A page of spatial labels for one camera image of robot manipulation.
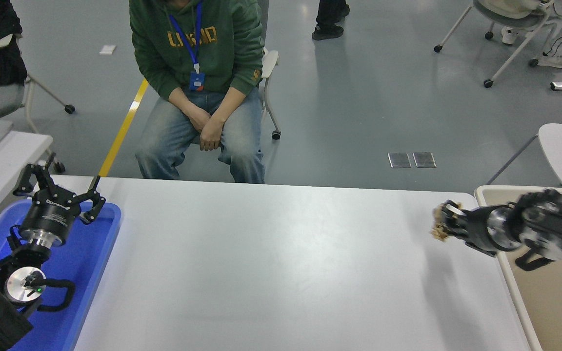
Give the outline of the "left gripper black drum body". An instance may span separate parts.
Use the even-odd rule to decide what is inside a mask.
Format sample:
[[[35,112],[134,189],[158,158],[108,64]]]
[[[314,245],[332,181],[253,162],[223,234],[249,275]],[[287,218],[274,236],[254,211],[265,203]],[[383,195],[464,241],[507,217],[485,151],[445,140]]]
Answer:
[[[80,204],[73,203],[75,193],[56,187],[54,195],[48,189],[34,193],[33,203],[25,220],[20,225],[19,234],[24,240],[36,231],[54,234],[58,240],[67,240],[76,217],[80,214]]]

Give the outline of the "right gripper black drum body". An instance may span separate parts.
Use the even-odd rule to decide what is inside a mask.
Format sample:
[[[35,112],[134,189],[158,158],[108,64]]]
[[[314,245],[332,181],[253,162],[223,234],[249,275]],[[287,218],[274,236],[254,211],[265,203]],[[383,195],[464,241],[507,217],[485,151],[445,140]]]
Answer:
[[[465,215],[464,222],[467,234],[464,242],[466,246],[490,257],[497,255],[497,248],[493,245],[487,229],[488,219],[495,208],[495,206],[478,207],[462,212]]]

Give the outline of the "person's right hand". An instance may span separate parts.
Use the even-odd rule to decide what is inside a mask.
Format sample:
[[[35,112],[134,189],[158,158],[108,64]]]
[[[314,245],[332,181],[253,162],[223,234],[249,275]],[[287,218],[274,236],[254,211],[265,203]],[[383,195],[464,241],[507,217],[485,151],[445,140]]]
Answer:
[[[182,110],[183,114],[190,120],[192,126],[197,132],[201,133],[205,125],[209,122],[211,115],[205,110],[197,106],[187,106]]]

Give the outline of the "person's left hand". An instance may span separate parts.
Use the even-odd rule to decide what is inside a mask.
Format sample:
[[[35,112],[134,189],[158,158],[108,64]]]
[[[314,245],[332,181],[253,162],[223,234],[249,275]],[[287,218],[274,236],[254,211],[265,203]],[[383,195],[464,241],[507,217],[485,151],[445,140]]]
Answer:
[[[224,123],[216,118],[210,118],[206,122],[200,134],[201,151],[213,151],[220,147],[223,127]]]

